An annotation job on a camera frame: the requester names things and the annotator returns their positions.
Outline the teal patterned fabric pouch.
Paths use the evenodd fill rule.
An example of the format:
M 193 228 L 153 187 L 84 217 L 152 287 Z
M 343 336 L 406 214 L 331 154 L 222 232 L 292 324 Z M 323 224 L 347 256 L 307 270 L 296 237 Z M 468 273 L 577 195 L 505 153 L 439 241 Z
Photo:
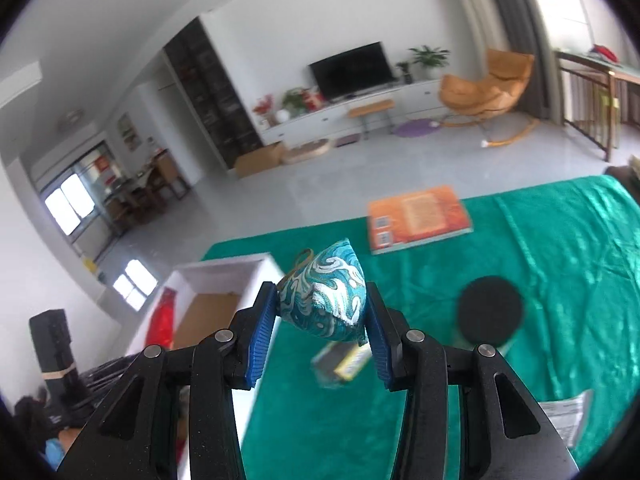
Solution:
M 336 342 L 368 341 L 367 287 L 347 238 L 316 254 L 303 250 L 277 284 L 279 316 L 304 332 Z

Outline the white printed wipes pack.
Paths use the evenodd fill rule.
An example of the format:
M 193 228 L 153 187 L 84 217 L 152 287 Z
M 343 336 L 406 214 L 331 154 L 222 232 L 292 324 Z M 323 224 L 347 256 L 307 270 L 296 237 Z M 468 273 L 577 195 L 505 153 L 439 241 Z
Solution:
M 576 448 L 588 422 L 593 390 L 588 389 L 570 399 L 540 402 L 556 432 L 567 448 Z

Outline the yellow black small box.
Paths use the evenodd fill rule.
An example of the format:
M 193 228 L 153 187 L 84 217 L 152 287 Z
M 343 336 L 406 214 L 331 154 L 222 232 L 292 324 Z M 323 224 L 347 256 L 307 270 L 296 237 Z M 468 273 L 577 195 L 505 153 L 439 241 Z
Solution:
M 358 342 L 329 342 L 312 360 L 318 382 L 334 388 L 347 385 L 370 361 L 370 344 L 360 346 Z

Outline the green satin tablecloth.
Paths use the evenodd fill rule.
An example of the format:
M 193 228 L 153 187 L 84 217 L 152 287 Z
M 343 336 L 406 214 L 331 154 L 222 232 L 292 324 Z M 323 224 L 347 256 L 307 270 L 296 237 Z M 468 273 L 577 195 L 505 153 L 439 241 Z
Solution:
M 470 198 L 468 234 L 371 252 L 366 219 L 220 242 L 207 258 L 266 252 L 283 271 L 349 240 L 387 307 L 445 346 L 491 344 L 540 402 L 591 396 L 570 452 L 586 466 L 639 392 L 639 207 L 617 180 L 585 177 Z M 283 324 L 242 445 L 251 479 L 385 479 L 405 397 L 373 364 L 320 382 L 323 341 Z

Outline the orange book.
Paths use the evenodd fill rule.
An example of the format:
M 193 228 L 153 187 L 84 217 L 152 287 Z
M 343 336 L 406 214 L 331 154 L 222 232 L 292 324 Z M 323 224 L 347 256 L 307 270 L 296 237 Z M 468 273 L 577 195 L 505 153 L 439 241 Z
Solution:
M 374 200 L 367 220 L 375 255 L 473 232 L 471 217 L 450 186 Z

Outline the cardboard box on floor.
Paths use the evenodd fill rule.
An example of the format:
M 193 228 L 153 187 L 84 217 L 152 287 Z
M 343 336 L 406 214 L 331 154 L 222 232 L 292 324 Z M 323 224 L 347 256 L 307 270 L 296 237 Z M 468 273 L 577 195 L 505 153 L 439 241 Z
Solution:
M 277 168 L 281 165 L 286 146 L 282 142 L 269 144 L 263 148 L 240 156 L 234 165 L 234 171 L 238 178 L 246 178 L 252 174 Z

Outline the purple round floor mat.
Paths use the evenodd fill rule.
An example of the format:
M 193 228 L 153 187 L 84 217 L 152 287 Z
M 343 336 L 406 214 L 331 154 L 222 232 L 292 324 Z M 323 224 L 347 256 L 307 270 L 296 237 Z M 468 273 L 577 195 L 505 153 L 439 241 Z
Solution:
M 393 131 L 394 136 L 403 139 L 420 138 L 435 133 L 442 126 L 441 122 L 435 119 L 415 119 L 409 120 L 404 124 L 396 127 Z

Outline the orange rocking lounge chair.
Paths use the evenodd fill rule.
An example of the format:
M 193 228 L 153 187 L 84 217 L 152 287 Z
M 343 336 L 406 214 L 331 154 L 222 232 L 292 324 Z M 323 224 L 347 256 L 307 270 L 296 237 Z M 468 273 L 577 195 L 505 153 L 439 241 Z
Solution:
M 439 122 L 442 128 L 484 126 L 512 112 L 524 96 L 535 55 L 488 49 L 486 61 L 488 74 L 481 80 L 449 74 L 442 77 L 438 97 L 450 111 Z

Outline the white tv cabinet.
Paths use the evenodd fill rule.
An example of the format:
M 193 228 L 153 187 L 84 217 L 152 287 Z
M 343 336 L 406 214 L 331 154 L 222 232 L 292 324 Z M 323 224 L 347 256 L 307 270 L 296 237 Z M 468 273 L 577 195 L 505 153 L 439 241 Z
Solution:
M 395 109 L 390 112 L 394 127 L 413 119 L 441 118 L 447 114 L 447 107 L 439 101 L 439 86 L 439 79 L 419 81 L 328 104 L 321 110 L 294 117 L 281 125 L 259 131 L 260 140 L 265 145 L 282 142 L 288 148 L 292 148 L 318 139 L 337 139 L 349 134 L 362 133 L 360 121 L 348 118 L 348 110 L 385 99 L 393 99 L 396 104 Z M 379 128 L 390 131 L 387 120 L 382 115 L 370 117 L 368 123 L 370 132 Z

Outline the small wooden stool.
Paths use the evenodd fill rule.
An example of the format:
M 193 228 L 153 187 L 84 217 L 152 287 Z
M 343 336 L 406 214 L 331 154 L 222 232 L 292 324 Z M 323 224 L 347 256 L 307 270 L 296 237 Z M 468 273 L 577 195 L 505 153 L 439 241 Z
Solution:
M 385 99 L 381 101 L 371 102 L 360 106 L 352 107 L 347 112 L 350 119 L 358 119 L 362 127 L 362 136 L 364 140 L 369 139 L 370 128 L 368 119 L 376 115 L 382 115 L 388 123 L 390 130 L 393 130 L 393 117 L 390 114 L 395 109 L 395 101 L 393 99 Z

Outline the red flower vase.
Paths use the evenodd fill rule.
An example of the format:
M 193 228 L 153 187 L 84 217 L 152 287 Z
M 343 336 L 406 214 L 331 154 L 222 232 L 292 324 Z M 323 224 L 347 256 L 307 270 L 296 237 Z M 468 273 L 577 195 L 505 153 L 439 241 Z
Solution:
M 272 94 L 260 98 L 253 107 L 253 113 L 262 128 L 271 128 L 278 124 L 276 116 L 274 116 Z

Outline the green potted plant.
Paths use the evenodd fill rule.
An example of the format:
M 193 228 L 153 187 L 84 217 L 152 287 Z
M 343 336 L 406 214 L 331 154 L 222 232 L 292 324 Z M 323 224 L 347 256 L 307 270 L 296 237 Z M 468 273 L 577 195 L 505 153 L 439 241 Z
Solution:
M 442 71 L 449 65 L 450 51 L 440 47 L 415 47 L 410 48 L 412 62 L 420 66 L 426 79 L 438 79 Z

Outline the black flat television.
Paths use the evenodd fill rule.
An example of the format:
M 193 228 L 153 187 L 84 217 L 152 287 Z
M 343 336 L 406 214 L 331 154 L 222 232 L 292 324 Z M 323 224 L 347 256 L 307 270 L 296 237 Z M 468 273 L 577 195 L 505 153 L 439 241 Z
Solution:
M 327 101 L 382 87 L 395 80 L 379 41 L 329 56 L 311 63 L 309 68 Z

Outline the grey curtain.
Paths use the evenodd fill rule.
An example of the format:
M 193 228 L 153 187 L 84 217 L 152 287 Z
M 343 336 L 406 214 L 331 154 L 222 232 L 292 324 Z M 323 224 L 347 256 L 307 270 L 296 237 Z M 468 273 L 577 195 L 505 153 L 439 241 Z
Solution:
M 554 124 L 561 123 L 558 63 L 536 0 L 496 0 L 513 51 L 535 57 L 532 76 L 518 108 Z

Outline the white standing air conditioner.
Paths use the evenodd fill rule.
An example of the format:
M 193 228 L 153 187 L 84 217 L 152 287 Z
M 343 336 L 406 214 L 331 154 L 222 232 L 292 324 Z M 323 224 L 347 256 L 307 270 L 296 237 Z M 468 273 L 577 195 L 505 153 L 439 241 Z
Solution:
M 496 0 L 460 0 L 466 20 L 470 26 L 480 69 L 488 74 L 487 52 L 509 51 L 502 18 Z

